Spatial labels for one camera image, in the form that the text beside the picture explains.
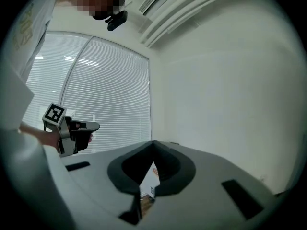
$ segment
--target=hand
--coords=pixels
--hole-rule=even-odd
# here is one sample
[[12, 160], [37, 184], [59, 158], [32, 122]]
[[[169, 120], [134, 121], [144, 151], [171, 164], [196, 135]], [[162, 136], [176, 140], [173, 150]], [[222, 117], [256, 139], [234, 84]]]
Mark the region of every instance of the hand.
[[[89, 143], [92, 141], [92, 139], [91, 139], [92, 137], [93, 137], [93, 135], [90, 136], [90, 139], [88, 141]], [[59, 152], [59, 140], [60, 139], [61, 139], [61, 135], [57, 130], [52, 131], [52, 132], [46, 132], [45, 131], [43, 144], [55, 147], [57, 149], [57, 151]]]

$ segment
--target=window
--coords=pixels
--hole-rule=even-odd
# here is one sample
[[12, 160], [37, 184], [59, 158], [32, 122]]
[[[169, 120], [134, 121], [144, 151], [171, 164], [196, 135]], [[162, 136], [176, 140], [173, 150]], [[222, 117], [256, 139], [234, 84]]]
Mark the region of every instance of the window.
[[26, 85], [34, 93], [23, 121], [44, 129], [42, 117], [51, 102], [58, 103], [67, 72], [88, 38], [68, 34], [46, 34], [45, 42], [34, 60]]
[[51, 102], [75, 120], [100, 124], [80, 153], [151, 140], [149, 62], [127, 48], [96, 37], [47, 34], [27, 85], [35, 94], [24, 116], [28, 124], [42, 129]]
[[100, 129], [84, 152], [151, 140], [148, 59], [93, 38], [72, 70], [62, 105]]

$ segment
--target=white wall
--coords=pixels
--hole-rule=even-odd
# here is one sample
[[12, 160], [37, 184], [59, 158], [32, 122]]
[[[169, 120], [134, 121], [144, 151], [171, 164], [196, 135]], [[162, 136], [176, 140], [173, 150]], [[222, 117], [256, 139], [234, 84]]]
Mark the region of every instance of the white wall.
[[67, 31], [97, 36], [123, 45], [149, 58], [152, 139], [165, 140], [162, 64], [156, 51], [138, 42], [137, 28], [127, 22], [113, 32], [107, 30], [104, 21], [96, 21], [74, 7], [55, 7], [48, 27], [50, 31]]
[[269, 0], [221, 0], [154, 47], [165, 65], [169, 141], [225, 157], [274, 192], [298, 158], [306, 63]]

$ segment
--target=black rubber pad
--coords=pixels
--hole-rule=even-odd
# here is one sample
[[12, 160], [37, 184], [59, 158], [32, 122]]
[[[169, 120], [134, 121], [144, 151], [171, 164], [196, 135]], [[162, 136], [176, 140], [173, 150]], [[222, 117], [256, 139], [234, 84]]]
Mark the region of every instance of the black rubber pad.
[[74, 171], [74, 170], [78, 170], [78, 169], [81, 169], [87, 166], [90, 166], [89, 162], [74, 163], [74, 164], [66, 165], [65, 167], [68, 171]]
[[263, 210], [263, 207], [235, 180], [223, 182], [222, 186], [246, 220], [251, 219]]

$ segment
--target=ceiling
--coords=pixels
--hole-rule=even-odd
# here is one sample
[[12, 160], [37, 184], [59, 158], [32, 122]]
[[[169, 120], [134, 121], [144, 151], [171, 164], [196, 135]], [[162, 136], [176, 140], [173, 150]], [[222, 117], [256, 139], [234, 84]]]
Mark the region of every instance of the ceiling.
[[138, 28], [140, 42], [151, 47], [165, 34], [217, 0], [126, 0], [128, 21]]

